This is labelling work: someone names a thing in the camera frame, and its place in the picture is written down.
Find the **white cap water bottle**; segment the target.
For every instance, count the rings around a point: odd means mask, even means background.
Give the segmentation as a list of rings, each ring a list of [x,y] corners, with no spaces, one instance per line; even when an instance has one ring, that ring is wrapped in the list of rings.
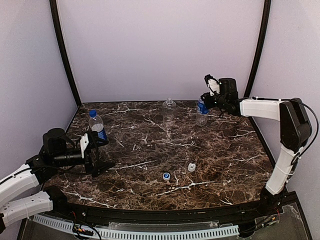
[[[207,124],[209,111],[201,98],[199,98],[199,100],[197,101],[196,106],[197,111],[195,122],[198,126],[203,127]]]

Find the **clear bottle cap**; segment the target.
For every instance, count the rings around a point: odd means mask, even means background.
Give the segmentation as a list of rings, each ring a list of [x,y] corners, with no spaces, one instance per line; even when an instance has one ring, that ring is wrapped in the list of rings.
[[[189,163],[189,164],[188,164],[188,167],[187,167],[187,170],[188,170],[189,172],[194,172],[194,171],[196,170],[196,164],[193,163],[193,162]]]

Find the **white blue bottle cap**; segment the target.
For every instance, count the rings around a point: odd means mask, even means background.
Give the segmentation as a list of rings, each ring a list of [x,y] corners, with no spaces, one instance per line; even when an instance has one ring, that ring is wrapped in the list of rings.
[[[169,172],[164,172],[162,178],[164,181],[169,181],[171,179],[171,174]]]

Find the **blue cap water bottle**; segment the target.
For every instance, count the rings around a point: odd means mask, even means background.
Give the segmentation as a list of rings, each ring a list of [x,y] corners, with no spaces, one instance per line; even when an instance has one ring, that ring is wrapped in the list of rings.
[[[107,140],[107,134],[102,118],[98,115],[95,109],[89,111],[89,127],[93,132],[97,132],[98,137],[103,140]]]

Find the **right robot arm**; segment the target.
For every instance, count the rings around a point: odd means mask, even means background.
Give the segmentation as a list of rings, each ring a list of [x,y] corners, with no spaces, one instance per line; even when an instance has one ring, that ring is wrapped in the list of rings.
[[[278,195],[308,148],[312,126],[306,105],[300,98],[239,98],[237,83],[233,78],[216,79],[208,74],[204,81],[209,88],[209,92],[200,97],[205,109],[218,108],[233,116],[263,118],[280,123],[280,154],[265,186],[271,195]]]

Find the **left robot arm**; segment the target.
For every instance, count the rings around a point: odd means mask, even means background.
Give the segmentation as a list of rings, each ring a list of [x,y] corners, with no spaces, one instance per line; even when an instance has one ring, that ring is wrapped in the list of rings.
[[[101,175],[115,166],[103,162],[91,151],[107,145],[106,136],[96,131],[87,131],[77,141],[72,141],[62,128],[52,128],[42,136],[39,153],[29,158],[20,168],[0,181],[0,230],[11,224],[39,213],[50,212],[67,201],[66,196],[55,186],[38,193],[16,199],[22,193],[40,186],[59,173],[74,176]]]

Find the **clear unlabeled plastic bottle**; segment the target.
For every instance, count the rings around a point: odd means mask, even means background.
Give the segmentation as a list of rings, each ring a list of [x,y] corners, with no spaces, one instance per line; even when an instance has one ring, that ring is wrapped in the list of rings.
[[[171,97],[168,97],[162,104],[162,116],[163,124],[166,128],[169,128],[175,119],[177,104]]]

